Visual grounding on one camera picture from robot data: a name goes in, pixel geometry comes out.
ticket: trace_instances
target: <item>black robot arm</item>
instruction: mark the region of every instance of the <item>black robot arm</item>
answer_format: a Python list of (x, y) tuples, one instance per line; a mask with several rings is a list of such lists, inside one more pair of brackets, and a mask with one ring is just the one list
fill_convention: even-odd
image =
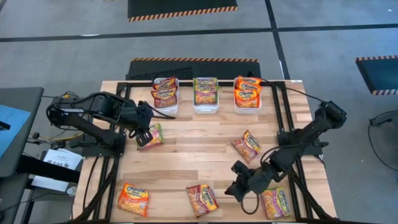
[(148, 127), (154, 113), (151, 106), (143, 101), (136, 105), (132, 100), (107, 92), (92, 93), (84, 98), (63, 95), (55, 97), (46, 112), (52, 125), (58, 128), (73, 126), (110, 149), (124, 144), (125, 136), (95, 126), (83, 119), (83, 114), (126, 128), (130, 132), (129, 137), (136, 137), (140, 146), (152, 140)]
[(345, 111), (332, 101), (322, 102), (315, 112), (315, 120), (303, 129), (296, 129), (279, 139), (280, 146), (270, 149), (270, 151), (279, 150), (274, 151), (269, 159), (263, 159), (264, 154), (260, 167), (249, 169), (241, 161), (236, 161), (231, 169), (238, 176), (236, 181), (227, 188), (225, 194), (234, 195), (238, 202), (242, 202), (244, 196), (250, 191), (258, 195), (263, 193), (272, 180), (280, 182), (288, 174), (295, 176), (292, 166), (295, 160), (302, 156), (304, 149), (321, 133), (329, 129), (340, 128), (345, 121)]

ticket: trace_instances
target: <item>wooden tabletop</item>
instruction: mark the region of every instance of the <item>wooden tabletop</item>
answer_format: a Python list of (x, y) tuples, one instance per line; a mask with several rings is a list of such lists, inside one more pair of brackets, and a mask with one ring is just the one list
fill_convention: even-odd
[[(101, 91), (116, 93), (120, 81), (104, 81)], [(302, 82), (286, 81), (286, 86), (304, 91)], [(295, 128), (303, 128), (312, 120), (307, 98), (300, 93), (287, 90)], [(113, 200), (112, 222), (267, 222), (263, 206), (254, 215), (246, 215), (233, 196), (225, 195), (225, 189), (236, 179), (231, 166), (243, 161), (250, 168), (260, 166), (259, 159), (263, 152), (277, 145), (278, 123), (271, 88), (261, 91), (262, 108), (259, 114), (236, 114), (234, 112), (233, 87), (220, 87), (220, 107), (216, 114), (195, 114), (192, 107), (192, 87), (180, 87), (180, 103), (175, 120), (153, 119), (160, 123), (163, 130), (164, 144), (137, 151), (134, 139), (127, 139), (126, 149), (119, 164), (116, 190)], [(285, 111), (282, 94), (279, 92), (281, 110)], [(153, 104), (150, 87), (134, 87), (130, 99), (138, 102), (146, 100)], [(282, 113), (285, 127), (285, 113)], [(109, 128), (104, 121), (95, 121), (101, 128)], [(247, 164), (231, 145), (231, 140), (242, 137), (246, 130), (261, 143), (261, 153)], [(82, 211), (84, 191), (94, 158), (84, 160), (80, 181), (73, 204), (73, 214)], [(94, 168), (88, 188), (88, 204), (98, 188), (102, 158)], [(309, 191), (327, 213), (336, 216), (333, 200), (325, 169), (313, 156), (303, 156), (303, 168)], [(136, 185), (149, 191), (148, 216), (142, 217), (118, 208), (118, 198), (124, 183)], [(215, 192), (220, 206), (217, 210), (195, 218), (190, 205), (186, 187), (208, 184)], [(291, 216), (278, 221), (295, 220), (287, 178), (279, 183), (272, 182), (269, 188), (282, 186), (290, 203)], [(303, 198), (297, 189), (302, 216), (305, 214)], [(105, 192), (99, 217), (104, 217)], [(244, 200), (246, 210), (256, 205), (256, 196), (247, 194)]]

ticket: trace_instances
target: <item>noodle packets in bin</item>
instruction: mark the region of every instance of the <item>noodle packets in bin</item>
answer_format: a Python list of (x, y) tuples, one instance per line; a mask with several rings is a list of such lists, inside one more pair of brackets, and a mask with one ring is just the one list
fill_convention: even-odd
[(218, 101), (217, 78), (193, 79), (194, 104), (215, 104)]
[(178, 103), (178, 80), (175, 77), (157, 78), (150, 91), (155, 108), (168, 108)]
[(248, 163), (255, 158), (261, 149), (257, 139), (254, 138), (254, 136), (251, 135), (248, 130), (243, 134), (241, 139), (232, 141), (232, 145)]
[(238, 108), (260, 108), (260, 92), (262, 87), (260, 78), (242, 77), (235, 78), (234, 100)]
[(118, 208), (146, 217), (148, 199), (148, 191), (125, 183), (119, 196)]
[(197, 218), (218, 208), (214, 192), (207, 184), (187, 187), (187, 193)]
[(289, 204), (282, 187), (265, 190), (261, 194), (261, 201), (268, 219), (283, 218), (290, 215)]
[(146, 144), (144, 147), (138, 147), (137, 150), (145, 149), (147, 147), (156, 146), (158, 144), (163, 144), (163, 134), (162, 127), (160, 124), (151, 124), (149, 126), (149, 132), (151, 133), (153, 139)]

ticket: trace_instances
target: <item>hazard stripe tape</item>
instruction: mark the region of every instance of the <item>hazard stripe tape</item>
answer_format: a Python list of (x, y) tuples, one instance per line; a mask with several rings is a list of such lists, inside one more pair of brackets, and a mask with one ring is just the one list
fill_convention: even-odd
[(251, 58), (133, 58), (131, 61), (179, 61), (179, 62), (256, 62)]
[[(387, 55), (387, 56), (375, 56), (375, 57), (357, 57), (355, 58), (355, 62), (361, 62), (365, 60), (385, 60), (385, 59), (398, 59), (397, 55)], [(373, 95), (382, 96), (382, 95), (397, 95), (398, 90), (373, 90)]]
[(218, 7), (212, 9), (189, 10), (182, 12), (168, 12), (168, 13), (146, 15), (146, 16), (133, 16), (128, 18), (127, 20), (129, 22), (136, 22), (136, 21), (146, 21), (151, 19), (165, 19), (165, 18), (178, 17), (178, 16), (193, 16), (193, 15), (216, 13), (216, 12), (237, 11), (238, 9), (239, 9), (238, 6), (228, 6), (228, 7)]
[(388, 56), (375, 56), (375, 57), (357, 57), (355, 58), (356, 62), (360, 62), (363, 60), (383, 60), (383, 59), (398, 59), (397, 55), (388, 55)]
[(396, 95), (398, 94), (398, 90), (373, 90), (373, 95), (381, 96), (381, 95)]

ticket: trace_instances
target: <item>white plastic bin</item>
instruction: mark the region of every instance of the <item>white plastic bin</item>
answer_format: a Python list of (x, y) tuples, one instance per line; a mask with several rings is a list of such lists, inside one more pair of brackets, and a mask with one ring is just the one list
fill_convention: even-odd
[[(234, 89), (235, 89), (235, 85), (236, 85), (237, 81), (238, 81), (238, 78), (235, 78), (234, 79)], [(239, 108), (238, 106), (236, 106), (235, 92), (234, 92), (235, 113), (237, 113), (237, 114), (258, 114), (258, 112), (260, 111), (260, 109), (262, 107), (261, 95), (259, 95), (259, 98), (260, 98), (260, 103), (259, 103), (259, 107), (258, 108)]]
[[(155, 84), (159, 84), (160, 81), (165, 80), (165, 79), (166, 78), (156, 78), (154, 80), (154, 83)], [(177, 97), (177, 104), (173, 105), (173, 106), (168, 106), (168, 107), (165, 107), (165, 108), (156, 108), (155, 107), (155, 109), (157, 109), (158, 111), (162, 112), (163, 114), (177, 114), (177, 112), (178, 112), (178, 98), (179, 98), (178, 97), (178, 93), (180, 91), (180, 84), (179, 84), (178, 78), (175, 78), (175, 83), (177, 85), (177, 92), (175, 94), (175, 96)]]
[(217, 80), (217, 104), (216, 103), (202, 103), (202, 104), (195, 104), (195, 89), (193, 89), (194, 94), (193, 94), (193, 110), (197, 114), (215, 114), (220, 107), (220, 94), (218, 91), (218, 80)]

